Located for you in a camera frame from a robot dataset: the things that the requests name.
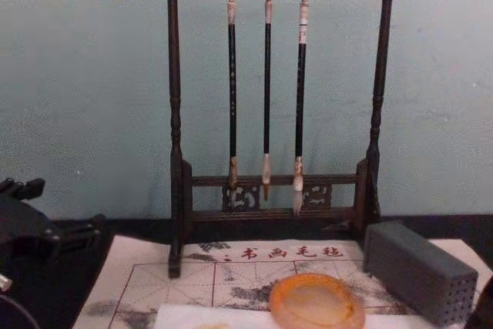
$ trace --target ink stain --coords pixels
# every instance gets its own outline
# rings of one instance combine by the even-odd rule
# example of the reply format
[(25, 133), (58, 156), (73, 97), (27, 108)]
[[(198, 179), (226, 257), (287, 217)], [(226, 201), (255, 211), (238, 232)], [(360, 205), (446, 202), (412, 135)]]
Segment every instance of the ink stain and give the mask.
[(368, 282), (346, 280), (344, 283), (349, 287), (350, 291), (364, 305), (365, 297), (374, 298), (383, 302), (384, 306), (394, 306), (397, 301), (383, 287), (375, 287)]
[(412, 310), (404, 305), (386, 306), (386, 307), (369, 307), (364, 310), (366, 314), (372, 315), (412, 315)]
[(223, 269), (224, 269), (224, 281), (234, 281), (232, 270), (228, 266), (225, 266)]
[(156, 322), (157, 310), (152, 309), (150, 312), (120, 311), (117, 315), (130, 329), (152, 329)]
[(296, 262), (296, 269), (306, 269), (310, 266), (309, 262)]
[(242, 287), (233, 287), (231, 288), (231, 295), (235, 298), (239, 298), (242, 300), (248, 300), (246, 304), (237, 305), (238, 307), (247, 308), (249, 310), (265, 310), (266, 304), (269, 302), (270, 291), (276, 281), (273, 281), (270, 284), (264, 285), (260, 288), (253, 289), (244, 289)]
[(260, 304), (250, 305), (250, 304), (227, 304), (224, 307), (233, 308), (234, 310), (252, 310), (252, 311), (267, 311), (267, 306), (263, 306)]
[(200, 243), (199, 247), (201, 250), (207, 253), (209, 253), (212, 249), (229, 250), (231, 248), (231, 246), (228, 243), (224, 243), (224, 242)]
[(112, 316), (118, 307), (117, 300), (102, 300), (90, 304), (86, 308), (86, 313), (89, 316), (105, 317)]
[(191, 258), (192, 260), (198, 260), (198, 261), (203, 261), (203, 262), (216, 262), (217, 261), (213, 256), (211, 256), (209, 254), (202, 254), (202, 253), (191, 253), (185, 257)]

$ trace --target light blue wall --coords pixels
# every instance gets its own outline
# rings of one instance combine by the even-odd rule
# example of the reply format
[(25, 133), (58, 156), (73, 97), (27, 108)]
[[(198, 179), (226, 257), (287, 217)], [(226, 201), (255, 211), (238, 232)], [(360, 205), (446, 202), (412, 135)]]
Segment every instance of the light blue wall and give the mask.
[[(299, 1), (273, 0), (275, 173), (293, 167)], [(236, 2), (240, 173), (255, 174), (263, 0)], [(310, 0), (307, 173), (364, 158), (380, 3)], [(0, 175), (46, 178), (32, 204), (54, 218), (169, 216), (166, 0), (0, 0), (0, 12)], [(180, 0), (179, 18), (183, 153), (195, 174), (227, 174), (226, 0)], [(491, 0), (394, 0), (384, 214), (492, 211), (492, 23)], [(195, 196), (219, 206), (216, 193)], [(289, 206), (290, 189), (271, 199)]]

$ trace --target white brush tip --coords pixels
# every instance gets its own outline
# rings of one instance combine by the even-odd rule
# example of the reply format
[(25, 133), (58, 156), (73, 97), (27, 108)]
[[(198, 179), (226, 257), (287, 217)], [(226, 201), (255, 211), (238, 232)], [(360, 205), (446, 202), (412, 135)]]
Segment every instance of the white brush tip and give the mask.
[(301, 206), (303, 206), (303, 192), (294, 192), (293, 198), (293, 213), (294, 216), (300, 215)]
[(230, 190), (230, 207), (234, 208), (236, 206), (236, 189)]

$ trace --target black object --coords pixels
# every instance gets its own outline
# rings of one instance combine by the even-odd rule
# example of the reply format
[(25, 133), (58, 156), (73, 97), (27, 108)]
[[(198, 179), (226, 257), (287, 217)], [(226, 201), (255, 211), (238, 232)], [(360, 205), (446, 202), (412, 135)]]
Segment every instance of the black object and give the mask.
[(103, 215), (61, 229), (27, 203), (0, 194), (0, 266), (9, 258), (52, 259), (94, 247), (105, 222)]
[(0, 193), (11, 196), (16, 200), (32, 200), (43, 194), (45, 181), (34, 179), (24, 183), (16, 182), (11, 177), (0, 183)]
[[(79, 221), (56, 223), (64, 228)], [(90, 250), (68, 253), (56, 260), (9, 260), (0, 266), (2, 274), (13, 280), (8, 296), (28, 310), (41, 329), (72, 329), (102, 269), (113, 235), (114, 229), (106, 222), (99, 242)], [(4, 327), (2, 319), (0, 328), (11, 329)]]
[(491, 329), (493, 327), (493, 277), (486, 284), (475, 312), (469, 318), (465, 329)]
[(0, 294), (2, 329), (40, 329), (35, 318), (15, 300)]
[(471, 313), (478, 272), (401, 223), (367, 228), (363, 268), (439, 327)]

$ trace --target red chinese characters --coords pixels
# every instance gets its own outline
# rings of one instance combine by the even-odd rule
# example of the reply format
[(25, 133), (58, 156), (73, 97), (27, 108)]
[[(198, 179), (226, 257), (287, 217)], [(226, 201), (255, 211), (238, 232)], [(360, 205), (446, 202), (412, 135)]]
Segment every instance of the red chinese characters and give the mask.
[(296, 254), (300, 254), (303, 257), (316, 257), (316, 254), (309, 254), (308, 252), (308, 247), (307, 246), (302, 246), (298, 248), (298, 252)]
[(331, 257), (341, 257), (343, 256), (342, 253), (339, 252), (339, 250), (335, 247), (325, 247), (324, 248), (324, 255), (326, 256), (331, 256)]
[(287, 255), (286, 251), (281, 250), (280, 248), (274, 248), (272, 252), (269, 253), (269, 258), (285, 257), (286, 255)]
[(246, 250), (243, 251), (243, 255), (241, 257), (248, 257), (248, 260), (251, 258), (257, 257), (257, 254), (253, 252), (254, 250), (257, 250), (256, 248), (247, 248)]

